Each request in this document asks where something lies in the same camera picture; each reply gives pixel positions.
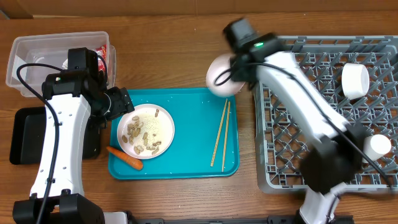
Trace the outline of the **pink plate with rice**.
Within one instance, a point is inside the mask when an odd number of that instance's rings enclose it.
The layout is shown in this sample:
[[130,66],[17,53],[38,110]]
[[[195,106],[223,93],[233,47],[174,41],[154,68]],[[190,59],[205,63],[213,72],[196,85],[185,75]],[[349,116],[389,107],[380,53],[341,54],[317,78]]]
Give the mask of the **pink plate with rice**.
[[116,139],[122,151],[136,159],[153,159],[172,144],[175,125],[170,113],[154,104],[138,105],[121,117]]

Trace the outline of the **white paper tissue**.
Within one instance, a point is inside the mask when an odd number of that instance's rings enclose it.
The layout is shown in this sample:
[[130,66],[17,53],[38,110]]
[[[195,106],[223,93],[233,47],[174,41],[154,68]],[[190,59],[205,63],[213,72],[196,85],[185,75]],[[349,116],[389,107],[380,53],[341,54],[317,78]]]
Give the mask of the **white paper tissue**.
[[68,60],[67,60],[67,59],[63,62],[62,68],[63,68],[64,70],[67,70],[67,69],[68,69]]

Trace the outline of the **orange carrot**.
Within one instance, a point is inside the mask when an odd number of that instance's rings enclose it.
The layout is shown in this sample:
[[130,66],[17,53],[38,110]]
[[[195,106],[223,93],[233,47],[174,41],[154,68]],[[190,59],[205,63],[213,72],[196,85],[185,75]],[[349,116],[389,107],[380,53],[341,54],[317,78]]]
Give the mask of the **orange carrot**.
[[134,168],[135,170],[142,170],[144,165],[141,160],[136,159],[134,157],[129,156],[125,152],[122,152],[114,147],[107,146],[106,149],[108,152],[116,156],[118,159],[124,161],[126,164]]

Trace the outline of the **wooden chopstick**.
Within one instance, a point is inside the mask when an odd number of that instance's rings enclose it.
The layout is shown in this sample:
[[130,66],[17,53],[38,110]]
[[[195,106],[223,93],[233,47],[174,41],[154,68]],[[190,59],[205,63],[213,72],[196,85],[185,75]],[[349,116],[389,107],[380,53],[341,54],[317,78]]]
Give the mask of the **wooden chopstick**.
[[230,101],[228,101],[226,126],[225,126],[225,132],[224,132],[223,157],[222,157],[222,166],[221,166],[221,171],[222,172],[224,172],[225,159],[226,159],[226,147],[227,147],[227,142],[228,142],[228,128],[229,128],[230,107],[231,107],[231,103],[230,103]]
[[218,149],[218,143],[220,141],[220,135],[221,135],[222,127],[223,127],[224,115],[225,115],[227,104],[228,104],[228,99],[225,99],[223,112],[221,114],[221,119],[220,119],[220,125],[219,125],[219,128],[218,128],[218,133],[217,133],[217,137],[216,137],[215,147],[214,147],[212,158],[211,158],[211,164],[210,164],[211,167],[214,166],[215,156],[216,156],[216,152],[217,152],[217,149]]

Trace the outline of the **white bowl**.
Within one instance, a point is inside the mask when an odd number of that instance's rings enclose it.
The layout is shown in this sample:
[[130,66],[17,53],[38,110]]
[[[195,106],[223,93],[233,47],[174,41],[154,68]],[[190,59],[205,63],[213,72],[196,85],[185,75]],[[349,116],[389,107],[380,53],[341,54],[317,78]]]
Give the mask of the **white bowl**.
[[341,74],[341,86],[350,100],[364,97],[369,91],[369,72],[364,65],[346,63]]

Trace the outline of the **white cup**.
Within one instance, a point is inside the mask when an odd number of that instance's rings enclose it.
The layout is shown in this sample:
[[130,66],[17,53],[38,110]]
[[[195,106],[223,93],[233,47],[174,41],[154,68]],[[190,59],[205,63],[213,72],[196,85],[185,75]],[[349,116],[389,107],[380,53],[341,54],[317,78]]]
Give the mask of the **white cup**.
[[382,134],[376,134],[365,138],[363,152],[370,160],[376,161],[388,154],[391,148],[391,140],[388,137]]

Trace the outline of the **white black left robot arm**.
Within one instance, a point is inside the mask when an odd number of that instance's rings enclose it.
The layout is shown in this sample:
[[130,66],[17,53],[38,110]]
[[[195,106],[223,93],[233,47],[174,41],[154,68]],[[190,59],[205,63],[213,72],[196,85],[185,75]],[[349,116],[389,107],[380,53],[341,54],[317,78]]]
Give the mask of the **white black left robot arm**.
[[81,165],[88,121],[107,123],[134,110],[125,88],[106,88],[98,65],[57,68],[42,93],[20,82],[45,105],[40,166],[29,199],[16,201],[16,223],[134,223],[130,212],[104,212],[84,196]]

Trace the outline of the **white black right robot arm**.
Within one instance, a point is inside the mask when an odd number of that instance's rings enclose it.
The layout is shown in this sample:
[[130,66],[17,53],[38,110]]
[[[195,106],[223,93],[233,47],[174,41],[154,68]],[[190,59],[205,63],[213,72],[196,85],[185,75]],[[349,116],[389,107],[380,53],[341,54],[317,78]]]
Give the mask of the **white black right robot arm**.
[[334,211],[348,182],[363,162],[372,167],[391,150],[391,141],[372,135],[360,124],[349,124],[326,102],[300,69],[294,54],[273,33],[225,30],[234,55],[227,68],[215,72],[210,86],[235,94],[231,84],[263,82],[292,115],[309,143],[310,152],[300,161],[299,171],[307,185],[303,205],[289,223],[353,223],[353,217],[335,217]]

